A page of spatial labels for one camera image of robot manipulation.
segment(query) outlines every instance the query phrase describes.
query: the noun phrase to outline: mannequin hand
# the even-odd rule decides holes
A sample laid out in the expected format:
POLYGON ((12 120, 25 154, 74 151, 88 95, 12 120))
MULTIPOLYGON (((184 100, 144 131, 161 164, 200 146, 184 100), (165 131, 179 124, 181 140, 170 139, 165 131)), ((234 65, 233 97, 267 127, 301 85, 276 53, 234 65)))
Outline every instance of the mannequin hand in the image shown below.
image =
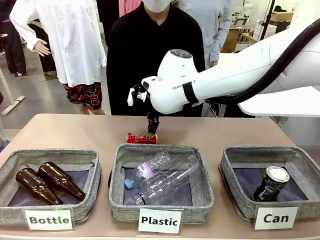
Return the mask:
POLYGON ((211 61, 211 62, 210 62, 210 68, 218 65, 218 62, 219 62, 219 61, 211 61))
POLYGON ((34 50, 40 54, 40 56, 44 57, 45 55, 51 54, 49 51, 49 48, 47 48, 45 45, 48 44, 46 41, 39 40, 34 46, 34 50))

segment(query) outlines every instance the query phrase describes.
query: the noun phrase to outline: light blue shirt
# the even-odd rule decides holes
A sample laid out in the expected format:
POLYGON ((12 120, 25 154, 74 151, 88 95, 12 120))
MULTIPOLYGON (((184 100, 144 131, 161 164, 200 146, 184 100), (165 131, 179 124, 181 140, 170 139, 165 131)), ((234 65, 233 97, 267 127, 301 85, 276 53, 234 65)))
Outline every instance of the light blue shirt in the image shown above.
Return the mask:
POLYGON ((193 17, 202 30, 205 67, 218 61, 232 23, 233 0, 178 0, 180 9, 193 17))

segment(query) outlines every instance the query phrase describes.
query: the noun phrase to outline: beer bottle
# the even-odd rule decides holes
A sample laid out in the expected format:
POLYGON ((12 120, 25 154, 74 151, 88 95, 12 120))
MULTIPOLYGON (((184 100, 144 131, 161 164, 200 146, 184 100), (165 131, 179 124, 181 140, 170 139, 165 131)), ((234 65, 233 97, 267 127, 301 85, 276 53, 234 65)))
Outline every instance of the beer bottle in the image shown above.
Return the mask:
POLYGON ((45 162, 39 167, 39 175, 49 185, 56 189, 66 192, 78 201, 83 201, 86 194, 72 182, 72 178, 53 162, 45 162))
POLYGON ((27 167, 20 170, 16 174, 15 179, 25 187, 34 198, 43 200, 50 205, 64 204, 32 168, 27 167))

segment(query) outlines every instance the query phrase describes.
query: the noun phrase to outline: person's neck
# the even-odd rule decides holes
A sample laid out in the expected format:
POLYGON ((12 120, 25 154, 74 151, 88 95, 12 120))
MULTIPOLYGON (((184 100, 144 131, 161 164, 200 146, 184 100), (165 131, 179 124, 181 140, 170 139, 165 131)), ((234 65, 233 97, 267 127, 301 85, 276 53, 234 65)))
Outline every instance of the person's neck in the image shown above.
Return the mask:
POLYGON ((168 15, 169 15, 169 10, 170 10, 170 4, 165 8, 164 11, 162 12, 153 12, 150 11, 146 5, 144 5, 144 9, 146 11, 146 13, 148 14, 148 16, 155 21, 158 26, 160 26, 161 24, 164 23, 164 21, 167 19, 168 15))

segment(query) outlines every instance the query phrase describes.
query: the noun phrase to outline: white face mask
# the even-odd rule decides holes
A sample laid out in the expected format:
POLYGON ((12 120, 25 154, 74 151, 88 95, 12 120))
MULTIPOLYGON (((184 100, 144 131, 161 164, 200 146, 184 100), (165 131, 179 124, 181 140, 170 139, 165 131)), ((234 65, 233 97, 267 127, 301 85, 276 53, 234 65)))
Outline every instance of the white face mask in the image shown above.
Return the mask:
POLYGON ((142 0, 147 9, 154 13, 163 12, 171 0, 142 0))

